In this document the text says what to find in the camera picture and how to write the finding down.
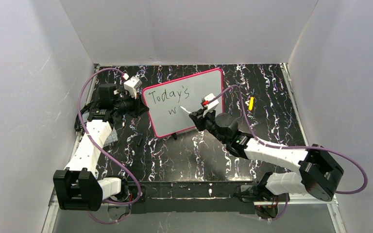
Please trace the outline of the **white whiteboard marker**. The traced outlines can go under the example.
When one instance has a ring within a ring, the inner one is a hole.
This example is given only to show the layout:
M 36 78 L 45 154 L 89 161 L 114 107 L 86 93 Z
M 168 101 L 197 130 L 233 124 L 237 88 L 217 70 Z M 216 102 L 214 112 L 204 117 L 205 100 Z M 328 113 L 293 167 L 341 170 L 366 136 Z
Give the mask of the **white whiteboard marker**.
M 184 110 L 186 113 L 191 114 L 191 112 L 190 112 L 189 110 L 187 110 L 185 107 L 180 106 L 180 108 L 181 108 L 182 110 Z

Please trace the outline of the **pink framed whiteboard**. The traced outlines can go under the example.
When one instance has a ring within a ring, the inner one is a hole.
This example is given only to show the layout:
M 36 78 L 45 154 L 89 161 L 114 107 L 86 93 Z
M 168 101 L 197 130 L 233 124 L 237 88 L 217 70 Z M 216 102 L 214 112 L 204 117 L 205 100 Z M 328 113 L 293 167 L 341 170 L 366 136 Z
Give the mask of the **pink framed whiteboard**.
M 214 68 L 146 87 L 142 91 L 148 115 L 156 137 L 162 138 L 173 133 L 195 127 L 188 113 L 202 108 L 202 99 L 215 96 L 223 91 L 223 71 Z

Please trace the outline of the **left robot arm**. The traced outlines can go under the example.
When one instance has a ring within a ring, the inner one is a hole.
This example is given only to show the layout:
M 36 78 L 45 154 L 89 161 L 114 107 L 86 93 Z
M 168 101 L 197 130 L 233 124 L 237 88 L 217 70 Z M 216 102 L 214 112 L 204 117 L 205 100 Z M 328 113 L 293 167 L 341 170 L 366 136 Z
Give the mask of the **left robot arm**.
M 102 84 L 99 96 L 85 105 L 80 113 L 88 113 L 84 132 L 72 159 L 53 176 L 54 188 L 62 210 L 97 211 L 104 200 L 127 203 L 134 194 L 122 176 L 97 180 L 95 171 L 100 149 L 113 131 L 115 120 L 125 114 L 138 117 L 149 109 L 143 103 L 140 83 Z

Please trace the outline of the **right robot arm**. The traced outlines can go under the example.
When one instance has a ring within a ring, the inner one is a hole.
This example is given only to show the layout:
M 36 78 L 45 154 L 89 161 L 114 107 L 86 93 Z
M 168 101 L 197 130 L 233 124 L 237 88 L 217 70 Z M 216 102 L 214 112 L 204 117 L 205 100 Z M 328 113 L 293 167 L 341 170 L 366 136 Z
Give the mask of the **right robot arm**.
M 329 202 L 333 200 L 343 168 L 323 147 L 288 147 L 254 138 L 239 130 L 238 122 L 228 113 L 210 113 L 205 109 L 188 115 L 198 131 L 208 131 L 225 145 L 233 156 L 259 160 L 286 168 L 287 173 L 266 173 L 256 187 L 237 193 L 241 199 L 272 198 L 285 193 L 310 194 Z

